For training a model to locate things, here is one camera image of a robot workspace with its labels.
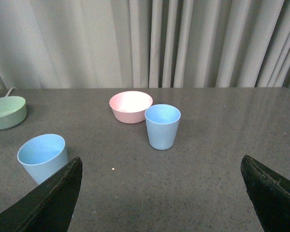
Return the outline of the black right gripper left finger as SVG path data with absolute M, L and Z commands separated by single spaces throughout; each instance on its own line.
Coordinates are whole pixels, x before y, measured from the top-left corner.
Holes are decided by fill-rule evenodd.
M 79 196 L 83 164 L 74 158 L 0 213 L 0 232 L 66 232 Z

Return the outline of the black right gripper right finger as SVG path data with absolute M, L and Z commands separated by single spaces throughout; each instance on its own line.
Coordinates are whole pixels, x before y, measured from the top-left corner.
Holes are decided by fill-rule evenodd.
M 290 181 L 248 155 L 241 174 L 263 230 L 290 232 Z

